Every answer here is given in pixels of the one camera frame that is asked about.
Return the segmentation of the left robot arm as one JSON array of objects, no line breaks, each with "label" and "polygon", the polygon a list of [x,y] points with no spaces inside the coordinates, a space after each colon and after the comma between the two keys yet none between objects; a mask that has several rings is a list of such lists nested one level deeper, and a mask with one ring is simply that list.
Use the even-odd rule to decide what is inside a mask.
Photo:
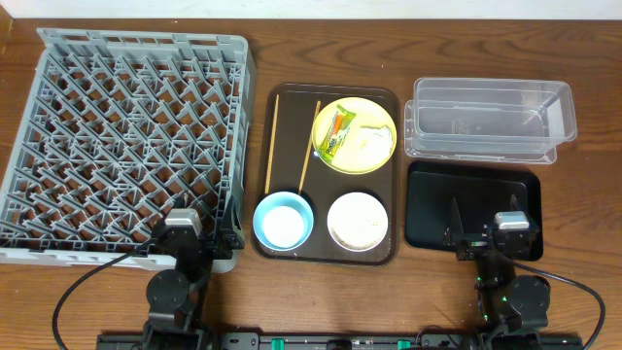
[{"label": "left robot arm", "polygon": [[148,284],[150,310],[141,347],[218,349],[220,337],[203,322],[202,313],[213,275],[234,269],[245,248],[239,201],[232,198],[223,220],[209,228],[208,219],[180,199],[156,223],[152,238],[176,263]]}]

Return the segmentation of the white tissue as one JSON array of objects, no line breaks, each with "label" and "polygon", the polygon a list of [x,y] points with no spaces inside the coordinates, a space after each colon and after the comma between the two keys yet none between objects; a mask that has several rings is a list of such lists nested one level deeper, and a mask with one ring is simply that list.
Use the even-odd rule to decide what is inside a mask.
[{"label": "white tissue", "polygon": [[379,157],[387,157],[393,148],[393,133],[386,126],[362,127],[359,131],[362,152]]}]

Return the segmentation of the wooden chopstick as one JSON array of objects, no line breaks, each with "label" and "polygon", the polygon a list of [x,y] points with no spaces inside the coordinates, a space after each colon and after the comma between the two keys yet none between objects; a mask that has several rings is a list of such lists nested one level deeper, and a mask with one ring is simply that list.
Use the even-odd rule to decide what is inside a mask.
[{"label": "wooden chopstick", "polygon": [[266,177],[265,177],[265,184],[264,184],[264,194],[266,195],[270,193],[272,161],[273,161],[276,132],[277,132],[277,125],[278,125],[279,102],[280,102],[280,94],[277,93],[275,96],[271,134],[270,134],[270,143],[269,143],[269,149],[268,149],[268,159],[267,159],[267,165],[266,165]]},{"label": "wooden chopstick", "polygon": [[307,146],[306,146],[306,151],[305,151],[305,155],[304,155],[304,162],[302,165],[302,170],[301,170],[301,174],[300,174],[300,179],[299,179],[299,184],[297,187],[297,194],[301,195],[302,190],[303,190],[303,186],[304,186],[304,182],[305,182],[305,178],[306,178],[306,173],[307,173],[307,169],[308,169],[308,163],[309,163],[309,158],[310,158],[310,154],[311,154],[311,150],[312,150],[312,146],[313,146],[313,125],[315,124],[315,120],[317,119],[320,111],[321,111],[321,105],[322,102],[320,100],[317,101],[316,103],[316,107],[315,107],[315,112],[314,112],[314,116],[313,116],[313,120],[312,120],[312,124],[311,124],[311,129],[310,129],[310,133],[309,133],[309,138],[308,138],[308,142],[307,142]]}]

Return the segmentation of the green snack wrapper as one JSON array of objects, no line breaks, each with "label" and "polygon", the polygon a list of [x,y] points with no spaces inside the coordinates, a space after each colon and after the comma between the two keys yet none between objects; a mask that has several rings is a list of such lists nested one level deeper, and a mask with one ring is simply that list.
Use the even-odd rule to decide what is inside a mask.
[{"label": "green snack wrapper", "polygon": [[331,125],[318,151],[322,160],[327,163],[332,163],[337,151],[344,143],[344,140],[350,130],[350,124],[356,115],[357,114],[355,112],[351,112],[341,105],[336,106],[336,111],[332,118]]}]

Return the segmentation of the white bowl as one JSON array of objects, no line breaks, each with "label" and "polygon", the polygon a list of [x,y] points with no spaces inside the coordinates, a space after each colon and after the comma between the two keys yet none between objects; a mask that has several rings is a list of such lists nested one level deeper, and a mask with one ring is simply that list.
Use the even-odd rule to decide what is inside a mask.
[{"label": "white bowl", "polygon": [[374,249],[389,229],[388,213],[375,196],[349,192],[338,197],[327,214],[328,233],[341,248],[351,252]]}]

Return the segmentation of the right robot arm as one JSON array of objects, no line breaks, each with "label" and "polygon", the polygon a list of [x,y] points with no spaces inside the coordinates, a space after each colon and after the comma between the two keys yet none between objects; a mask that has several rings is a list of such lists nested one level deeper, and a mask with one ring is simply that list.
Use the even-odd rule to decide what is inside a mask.
[{"label": "right robot arm", "polygon": [[487,322],[471,341],[478,349],[538,348],[536,333],[548,325],[550,284],[515,271],[517,262],[531,254],[540,227],[515,196],[510,198],[510,207],[496,213],[481,232],[468,233],[457,200],[451,201],[443,243],[455,249],[459,261],[476,264],[475,290]]}]

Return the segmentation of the white cup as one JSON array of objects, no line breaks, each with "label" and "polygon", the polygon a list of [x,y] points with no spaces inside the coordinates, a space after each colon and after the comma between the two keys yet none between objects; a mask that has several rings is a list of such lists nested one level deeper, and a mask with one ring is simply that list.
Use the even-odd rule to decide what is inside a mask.
[{"label": "white cup", "polygon": [[289,249],[301,239],[304,222],[293,208],[279,206],[265,215],[262,228],[269,243],[278,248]]}]

